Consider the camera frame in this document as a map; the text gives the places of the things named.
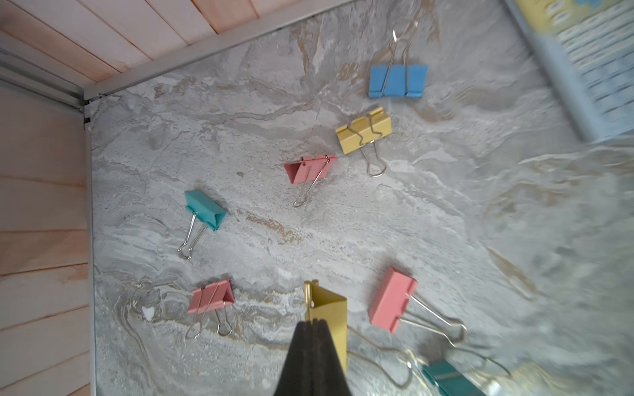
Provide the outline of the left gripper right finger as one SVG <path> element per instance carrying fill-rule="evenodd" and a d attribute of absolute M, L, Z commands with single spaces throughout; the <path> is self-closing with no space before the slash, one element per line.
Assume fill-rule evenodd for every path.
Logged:
<path fill-rule="evenodd" d="M 311 325 L 311 394 L 350 396 L 328 323 L 323 319 L 314 319 Z"/>

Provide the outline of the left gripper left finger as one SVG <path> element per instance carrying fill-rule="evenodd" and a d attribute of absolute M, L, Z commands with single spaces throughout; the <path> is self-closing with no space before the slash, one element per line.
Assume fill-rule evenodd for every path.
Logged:
<path fill-rule="evenodd" d="M 313 326 L 298 323 L 274 395 L 312 395 Z"/>

